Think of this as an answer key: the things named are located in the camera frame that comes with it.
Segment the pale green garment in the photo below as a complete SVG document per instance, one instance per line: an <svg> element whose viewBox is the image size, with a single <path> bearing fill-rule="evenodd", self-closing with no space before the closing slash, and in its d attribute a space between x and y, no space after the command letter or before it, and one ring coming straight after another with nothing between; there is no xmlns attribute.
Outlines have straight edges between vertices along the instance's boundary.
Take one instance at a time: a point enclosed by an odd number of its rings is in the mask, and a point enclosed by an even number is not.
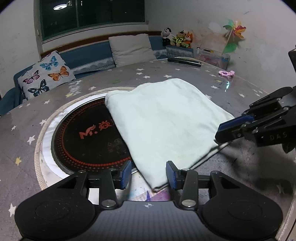
<svg viewBox="0 0 296 241"><path fill-rule="evenodd" d="M166 162L191 168L218 150L215 134L233 119L198 88L173 78L107 93L105 105L148 185L167 182Z"/></svg>

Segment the pink braided hair band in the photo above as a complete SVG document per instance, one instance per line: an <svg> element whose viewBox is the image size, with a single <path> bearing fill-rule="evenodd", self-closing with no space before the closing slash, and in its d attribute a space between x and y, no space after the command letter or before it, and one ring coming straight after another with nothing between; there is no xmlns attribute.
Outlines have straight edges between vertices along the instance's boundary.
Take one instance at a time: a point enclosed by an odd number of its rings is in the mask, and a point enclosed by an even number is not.
<svg viewBox="0 0 296 241"><path fill-rule="evenodd" d="M234 71L224 71L224 70L220 70L219 75L221 75L222 77L226 77L226 78L233 78L235 75Z"/></svg>

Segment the round induction cooktop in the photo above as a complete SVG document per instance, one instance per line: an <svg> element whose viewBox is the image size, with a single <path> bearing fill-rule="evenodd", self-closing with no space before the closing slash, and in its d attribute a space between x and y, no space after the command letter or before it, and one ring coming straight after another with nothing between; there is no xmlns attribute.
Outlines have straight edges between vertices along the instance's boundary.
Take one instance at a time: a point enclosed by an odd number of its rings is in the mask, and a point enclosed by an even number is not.
<svg viewBox="0 0 296 241"><path fill-rule="evenodd" d="M85 169L91 177L116 169L132 156L105 105L114 88L98 90L64 104L43 124L34 166L42 190Z"/></svg>

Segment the clear plastic storage box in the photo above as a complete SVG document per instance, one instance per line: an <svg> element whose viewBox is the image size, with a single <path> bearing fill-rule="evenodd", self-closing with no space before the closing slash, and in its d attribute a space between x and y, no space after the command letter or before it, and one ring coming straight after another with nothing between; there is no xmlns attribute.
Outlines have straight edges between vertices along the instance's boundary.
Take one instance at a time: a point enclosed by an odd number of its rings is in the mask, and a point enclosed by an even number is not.
<svg viewBox="0 0 296 241"><path fill-rule="evenodd" d="M227 69L228 63L230 62L229 54L224 54L210 49L196 48L194 49L193 55L195 59L224 70Z"/></svg>

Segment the colourful paper pinwheel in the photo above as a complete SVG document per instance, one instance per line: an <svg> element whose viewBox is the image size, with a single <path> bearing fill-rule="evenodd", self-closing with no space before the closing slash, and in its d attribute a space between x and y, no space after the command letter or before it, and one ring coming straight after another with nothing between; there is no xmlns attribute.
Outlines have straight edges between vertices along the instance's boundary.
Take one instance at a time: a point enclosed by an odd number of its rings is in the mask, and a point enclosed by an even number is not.
<svg viewBox="0 0 296 241"><path fill-rule="evenodd" d="M228 23L223 27L227 30L227 33L225 34L226 44L222 53L233 53L239 42L244 40L243 33L246 31L246 27L241 24L241 21L233 20L228 20Z"/></svg>

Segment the black remote control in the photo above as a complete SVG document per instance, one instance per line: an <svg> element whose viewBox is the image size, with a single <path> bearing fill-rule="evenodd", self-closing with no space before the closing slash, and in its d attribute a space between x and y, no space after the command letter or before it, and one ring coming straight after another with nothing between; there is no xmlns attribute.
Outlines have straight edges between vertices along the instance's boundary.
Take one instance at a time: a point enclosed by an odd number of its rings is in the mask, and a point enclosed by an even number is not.
<svg viewBox="0 0 296 241"><path fill-rule="evenodd" d="M168 62L174 62L174 63L180 63L180 64L187 64L187 65L192 65L192 66L197 66L201 67L202 64L198 60L194 58L187 58L187 57L168 57L167 58Z"/></svg>

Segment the orange fox plush toy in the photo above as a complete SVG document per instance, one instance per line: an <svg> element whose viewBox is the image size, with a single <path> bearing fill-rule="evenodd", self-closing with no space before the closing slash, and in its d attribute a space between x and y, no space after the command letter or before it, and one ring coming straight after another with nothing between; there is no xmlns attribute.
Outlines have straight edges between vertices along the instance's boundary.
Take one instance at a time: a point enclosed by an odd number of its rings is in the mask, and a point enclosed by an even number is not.
<svg viewBox="0 0 296 241"><path fill-rule="evenodd" d="M192 32L187 32L184 38L184 42L183 42L183 47L185 48L191 48L191 44L193 42L193 33Z"/></svg>

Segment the brown bear plush toy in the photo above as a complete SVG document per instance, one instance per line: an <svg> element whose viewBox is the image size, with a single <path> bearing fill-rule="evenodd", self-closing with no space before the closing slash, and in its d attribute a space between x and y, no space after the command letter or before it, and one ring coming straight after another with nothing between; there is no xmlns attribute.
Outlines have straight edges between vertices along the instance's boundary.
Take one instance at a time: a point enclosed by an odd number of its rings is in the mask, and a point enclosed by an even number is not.
<svg viewBox="0 0 296 241"><path fill-rule="evenodd" d="M179 31L175 37L171 40L171 46L177 46L177 47L184 47L187 48L188 44L186 43L186 33L184 30Z"/></svg>

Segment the panda plush toy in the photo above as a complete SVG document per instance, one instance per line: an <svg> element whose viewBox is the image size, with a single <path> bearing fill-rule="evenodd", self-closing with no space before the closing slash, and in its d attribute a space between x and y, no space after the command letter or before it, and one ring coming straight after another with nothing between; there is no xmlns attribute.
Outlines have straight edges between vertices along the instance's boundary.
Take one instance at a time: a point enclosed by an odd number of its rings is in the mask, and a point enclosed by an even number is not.
<svg viewBox="0 0 296 241"><path fill-rule="evenodd" d="M163 47L170 46L171 42L173 42L174 37L175 36L171 33L171 29L165 28L162 31L162 45L163 45Z"/></svg>

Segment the blue sofa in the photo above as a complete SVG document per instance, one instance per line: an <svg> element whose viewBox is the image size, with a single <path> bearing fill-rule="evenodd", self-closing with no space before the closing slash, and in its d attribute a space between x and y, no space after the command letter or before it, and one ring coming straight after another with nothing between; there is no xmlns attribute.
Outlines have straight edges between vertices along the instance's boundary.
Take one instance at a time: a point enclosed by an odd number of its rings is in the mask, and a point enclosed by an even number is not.
<svg viewBox="0 0 296 241"><path fill-rule="evenodd" d="M168 57L193 57L192 48L163 46L162 37L150 36L152 51L157 59ZM108 41L93 43L60 53L66 65L73 70L75 77L85 77L95 72L115 67L111 47ZM25 94L18 84L18 78L31 70L29 66L14 75L15 87L10 89L1 99L1 116L22 104Z"/></svg>

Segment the butterfly print pillow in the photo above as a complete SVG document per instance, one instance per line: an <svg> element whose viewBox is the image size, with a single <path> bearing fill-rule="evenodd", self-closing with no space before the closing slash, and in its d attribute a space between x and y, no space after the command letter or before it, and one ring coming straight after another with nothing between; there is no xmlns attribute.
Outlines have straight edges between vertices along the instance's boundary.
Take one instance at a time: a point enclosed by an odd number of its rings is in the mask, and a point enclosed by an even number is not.
<svg viewBox="0 0 296 241"><path fill-rule="evenodd" d="M18 84L24 98L29 100L75 79L58 51L53 51L18 77Z"/></svg>

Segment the grey plain pillow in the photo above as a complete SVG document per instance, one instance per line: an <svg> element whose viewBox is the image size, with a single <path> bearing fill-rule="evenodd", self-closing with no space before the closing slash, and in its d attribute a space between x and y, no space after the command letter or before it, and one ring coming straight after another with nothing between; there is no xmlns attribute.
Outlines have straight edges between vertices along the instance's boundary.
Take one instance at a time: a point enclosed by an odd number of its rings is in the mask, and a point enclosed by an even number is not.
<svg viewBox="0 0 296 241"><path fill-rule="evenodd" d="M156 60L147 34L109 37L116 67Z"/></svg>

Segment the dark window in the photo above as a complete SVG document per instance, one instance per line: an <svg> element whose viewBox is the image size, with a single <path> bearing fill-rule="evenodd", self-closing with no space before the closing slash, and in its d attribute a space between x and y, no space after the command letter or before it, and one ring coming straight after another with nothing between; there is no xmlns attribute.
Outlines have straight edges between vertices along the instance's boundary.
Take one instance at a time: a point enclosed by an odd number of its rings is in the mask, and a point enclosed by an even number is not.
<svg viewBox="0 0 296 241"><path fill-rule="evenodd" d="M145 1L34 1L43 44L147 29Z"/></svg>

